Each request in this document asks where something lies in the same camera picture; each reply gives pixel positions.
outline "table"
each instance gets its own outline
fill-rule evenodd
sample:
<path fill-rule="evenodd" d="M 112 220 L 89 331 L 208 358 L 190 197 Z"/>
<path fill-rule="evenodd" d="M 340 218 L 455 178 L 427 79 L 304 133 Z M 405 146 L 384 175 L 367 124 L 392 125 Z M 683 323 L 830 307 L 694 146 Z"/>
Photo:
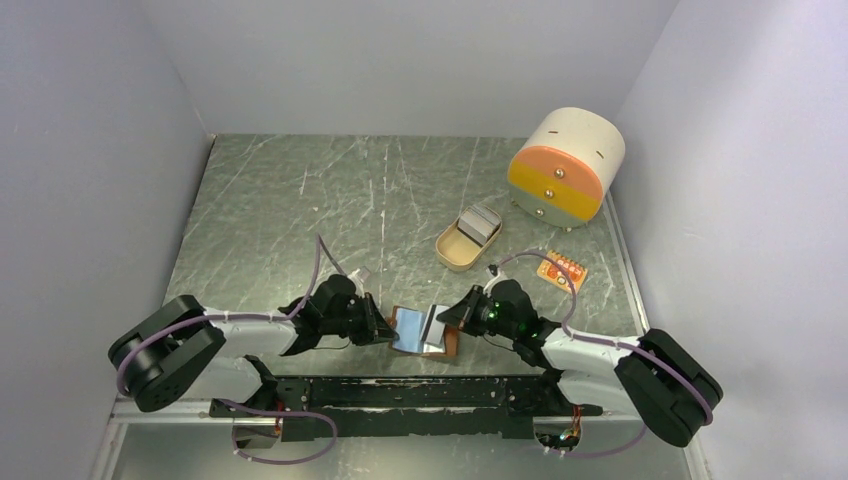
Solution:
<path fill-rule="evenodd" d="M 320 232 L 348 271 L 374 272 L 373 293 L 384 315 L 392 306 L 453 304 L 485 266 L 528 248 L 555 249 L 589 270 L 572 325 L 607 335 L 646 328 L 611 198 L 588 225 L 565 232 L 511 205 L 507 165 L 523 139 L 221 135 L 213 146 L 167 299 L 190 293 L 212 308 L 269 311 L 303 294 Z M 483 203 L 504 222 L 500 238 L 468 272 L 436 260 L 436 237 L 462 209 Z M 540 314 L 559 319 L 569 297 L 535 274 L 538 261 L 507 265 Z M 321 276 L 332 272 L 322 263 Z M 326 338 L 320 346 L 339 346 Z M 264 357 L 275 374 L 491 375 L 536 373 L 514 353 L 462 336 L 452 359 L 393 352 L 385 344 Z M 583 447 L 625 443 L 638 430 L 626 419 L 587 419 Z M 682 450 L 651 434 L 633 449 L 586 461 L 542 456 L 532 441 L 493 435 L 343 438 L 328 455 L 305 465 L 268 467 L 231 455 L 227 425 L 184 419 L 117 416 L 110 422 L 103 478 L 690 478 Z M 277 445 L 269 455 L 293 458 L 316 442 Z"/>

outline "orange notepad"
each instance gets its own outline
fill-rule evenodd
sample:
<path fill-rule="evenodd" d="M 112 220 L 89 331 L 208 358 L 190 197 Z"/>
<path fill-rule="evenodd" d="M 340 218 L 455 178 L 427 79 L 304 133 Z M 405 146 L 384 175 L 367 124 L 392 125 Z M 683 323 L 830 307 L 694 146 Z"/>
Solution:
<path fill-rule="evenodd" d="M 580 286 L 583 285 L 583 282 L 586 280 L 586 275 L 589 273 L 589 270 L 587 270 L 583 265 L 580 265 L 574 260 L 564 257 L 553 250 L 548 252 L 548 258 L 565 267 L 568 271 L 568 276 L 571 277 L 571 281 L 574 282 L 575 293 L 579 292 Z M 565 280 L 562 272 L 560 272 L 557 267 L 551 265 L 551 262 L 542 260 L 542 263 L 536 270 L 536 274 L 566 292 L 571 292 L 571 289 L 568 288 L 568 281 Z"/>

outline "marble surface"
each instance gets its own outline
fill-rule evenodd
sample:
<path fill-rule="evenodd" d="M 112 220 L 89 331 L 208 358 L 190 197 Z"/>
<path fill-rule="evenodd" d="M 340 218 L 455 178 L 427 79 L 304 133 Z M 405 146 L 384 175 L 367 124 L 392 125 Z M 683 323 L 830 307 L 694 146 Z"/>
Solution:
<path fill-rule="evenodd" d="M 623 274 L 605 205 L 588 225 L 564 232 L 511 205 L 506 186 L 519 138 L 221 135 L 217 138 L 185 230 L 168 299 L 190 293 L 203 305 L 268 311 L 303 294 L 319 232 L 342 266 L 367 266 L 384 315 L 394 305 L 451 305 L 485 266 L 507 253 L 555 249 L 589 269 L 572 325 L 634 335 L 633 295 Z M 504 230 L 468 272 L 454 273 L 435 255 L 437 236 L 464 207 L 483 203 Z M 541 315 L 560 319 L 569 296 L 535 274 L 539 261 L 518 259 L 518 279 Z M 322 261 L 319 278 L 333 270 Z M 346 341 L 325 338 L 321 346 Z M 479 338 L 461 336 L 456 358 L 412 357 L 386 345 L 350 346 L 295 357 L 266 356 L 277 374 L 509 374 L 537 369 Z"/>

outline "gray wall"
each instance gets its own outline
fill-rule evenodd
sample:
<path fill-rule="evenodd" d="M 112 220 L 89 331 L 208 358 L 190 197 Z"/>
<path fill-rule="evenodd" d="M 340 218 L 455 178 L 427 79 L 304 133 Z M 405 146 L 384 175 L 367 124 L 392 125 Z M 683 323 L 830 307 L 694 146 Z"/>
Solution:
<path fill-rule="evenodd" d="M 611 117 L 677 0 L 144 0 L 215 133 L 526 136 Z"/>
<path fill-rule="evenodd" d="M 848 478 L 848 7 L 683 0 L 617 116 L 651 321 L 723 384 L 716 480 Z"/>
<path fill-rule="evenodd" d="M 0 65 L 0 477 L 86 478 L 208 140 L 129 0 L 4 0 Z"/>

